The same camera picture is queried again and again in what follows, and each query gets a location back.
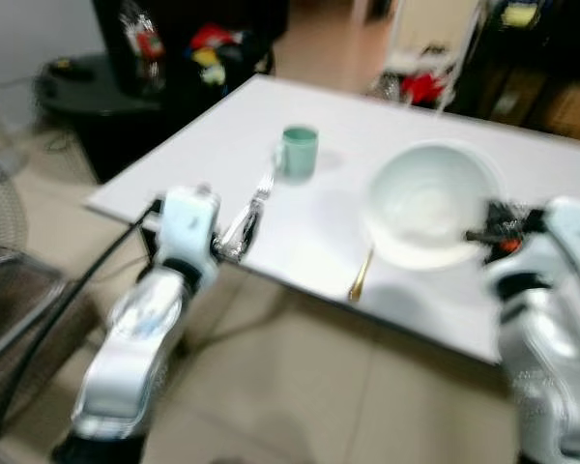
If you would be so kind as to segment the silver metal fork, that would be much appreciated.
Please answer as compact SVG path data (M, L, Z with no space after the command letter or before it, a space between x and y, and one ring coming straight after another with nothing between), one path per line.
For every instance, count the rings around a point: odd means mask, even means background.
M276 184L276 174L274 174L274 173L267 174L267 176L265 176L263 178L263 180L260 181L259 185L256 186L256 191L254 192L253 197L251 197L250 200L251 199L263 199L263 200L265 200L265 203L267 203L269 198L271 198L272 189L273 189L273 186L275 184ZM231 226L234 225L234 221L236 221L236 220L237 220L237 217L236 217L236 219L234 219L231 222ZM247 247L250 247L250 244L254 242L254 239L255 239L255 236L254 236L253 240L251 240L249 245L247 245Z

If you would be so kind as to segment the white ceramic bowl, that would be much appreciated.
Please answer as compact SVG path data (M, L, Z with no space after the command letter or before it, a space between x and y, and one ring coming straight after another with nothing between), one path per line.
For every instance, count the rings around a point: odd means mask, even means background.
M433 271L476 259L464 234L485 221L489 200L506 193L501 169L472 143L409 143L375 169L362 190L366 238L380 261Z

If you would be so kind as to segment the green ceramic mug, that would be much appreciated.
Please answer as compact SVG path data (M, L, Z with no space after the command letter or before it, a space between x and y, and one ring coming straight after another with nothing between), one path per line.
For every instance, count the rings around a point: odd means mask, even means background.
M318 131L306 125L282 129L274 149L274 173L279 181L304 183L315 174Z

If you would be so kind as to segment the brown cardboard box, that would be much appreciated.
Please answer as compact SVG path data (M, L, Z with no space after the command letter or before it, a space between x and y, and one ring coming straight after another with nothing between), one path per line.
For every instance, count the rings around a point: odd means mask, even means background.
M546 107L541 121L547 132L580 140L580 83L561 89Z

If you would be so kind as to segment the gold metal spoon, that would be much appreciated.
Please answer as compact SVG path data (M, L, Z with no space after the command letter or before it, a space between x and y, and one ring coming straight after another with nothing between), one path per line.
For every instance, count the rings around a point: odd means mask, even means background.
M356 304L357 301L359 301L363 296L363 290L365 287L366 279L368 278L371 261L374 259L374 253L374 248L369 247L366 251L360 269L358 270L355 279L353 279L351 287L349 287L347 298L351 304Z

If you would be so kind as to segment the red cloth item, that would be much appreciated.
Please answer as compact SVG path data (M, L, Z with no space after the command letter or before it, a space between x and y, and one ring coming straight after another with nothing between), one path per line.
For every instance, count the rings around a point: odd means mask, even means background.
M439 104L445 94L448 79L439 73L420 72L402 76L399 83L400 97L410 105L428 107Z

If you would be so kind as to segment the red yellow plush toy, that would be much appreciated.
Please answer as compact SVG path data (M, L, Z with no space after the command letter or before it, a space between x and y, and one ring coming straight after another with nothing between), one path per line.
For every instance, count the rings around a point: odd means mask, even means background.
M194 32L186 57L198 68L197 74L207 88L224 95L254 75L245 49L250 36L250 31L232 30L215 23L205 23Z

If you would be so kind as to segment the black round side table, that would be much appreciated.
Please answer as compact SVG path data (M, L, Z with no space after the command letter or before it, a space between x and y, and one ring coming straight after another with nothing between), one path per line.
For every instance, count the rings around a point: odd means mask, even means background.
M113 180L209 109L123 92L103 53L68 62L66 73L60 61L43 67L34 80L35 97L46 115L73 131L100 183Z

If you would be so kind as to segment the yellow small object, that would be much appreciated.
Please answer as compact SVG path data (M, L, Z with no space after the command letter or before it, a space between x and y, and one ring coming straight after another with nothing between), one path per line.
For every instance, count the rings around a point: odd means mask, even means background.
M509 1L501 9L501 23L506 28L530 28L537 23L540 17L541 5L530 3L515 3Z

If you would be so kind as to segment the black cabinet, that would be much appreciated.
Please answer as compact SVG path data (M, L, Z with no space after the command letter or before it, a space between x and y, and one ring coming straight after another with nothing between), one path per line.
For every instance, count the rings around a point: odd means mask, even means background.
M205 23L250 31L245 49L246 57L253 65L252 76L255 76L271 73L276 67L274 45L289 26L290 0L135 0L136 4L148 10L165 47L163 89L154 96L141 96L135 78L134 58L118 16L122 0L90 0L90 3L101 30L105 56L119 87L131 96L160 97L180 90L222 96L219 90L207 88L202 83L198 68L186 57L194 32Z

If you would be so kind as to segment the red white figure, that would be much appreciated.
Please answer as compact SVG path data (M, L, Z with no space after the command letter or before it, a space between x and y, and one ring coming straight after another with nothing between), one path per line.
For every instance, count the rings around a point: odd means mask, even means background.
M158 28L148 10L136 4L135 0L122 0L118 16L134 58L139 92L141 96L154 96L165 84L162 65L165 47Z

